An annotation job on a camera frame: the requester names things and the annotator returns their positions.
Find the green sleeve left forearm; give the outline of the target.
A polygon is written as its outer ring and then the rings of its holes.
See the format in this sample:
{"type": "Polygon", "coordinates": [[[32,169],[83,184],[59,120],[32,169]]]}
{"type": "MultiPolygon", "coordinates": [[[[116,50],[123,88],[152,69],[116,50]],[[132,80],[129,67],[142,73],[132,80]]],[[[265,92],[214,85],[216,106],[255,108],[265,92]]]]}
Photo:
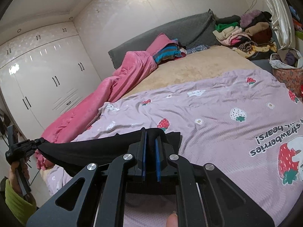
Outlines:
{"type": "Polygon", "coordinates": [[[26,226],[28,219],[37,211],[35,198],[30,195],[30,202],[24,200],[10,186],[8,179],[5,184],[5,203],[22,226],[26,226]]]}

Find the left hand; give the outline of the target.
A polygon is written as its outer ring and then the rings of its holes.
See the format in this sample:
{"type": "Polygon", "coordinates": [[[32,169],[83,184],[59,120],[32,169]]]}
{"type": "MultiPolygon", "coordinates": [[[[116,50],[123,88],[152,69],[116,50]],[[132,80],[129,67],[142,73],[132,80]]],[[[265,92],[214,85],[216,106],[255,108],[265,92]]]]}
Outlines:
{"type": "Polygon", "coordinates": [[[21,175],[23,175],[26,179],[29,179],[28,166],[24,162],[13,162],[10,166],[9,171],[9,183],[15,193],[24,198],[24,194],[22,191],[23,184],[20,179],[21,175]]]}

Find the right hand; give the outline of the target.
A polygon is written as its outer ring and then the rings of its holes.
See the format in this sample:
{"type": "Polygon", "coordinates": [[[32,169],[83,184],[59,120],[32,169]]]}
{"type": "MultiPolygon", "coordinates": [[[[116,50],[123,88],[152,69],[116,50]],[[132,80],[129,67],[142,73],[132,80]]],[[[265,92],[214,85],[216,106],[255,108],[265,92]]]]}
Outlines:
{"type": "Polygon", "coordinates": [[[178,215],[176,211],[170,214],[167,218],[166,227],[178,227],[178,215]]]}

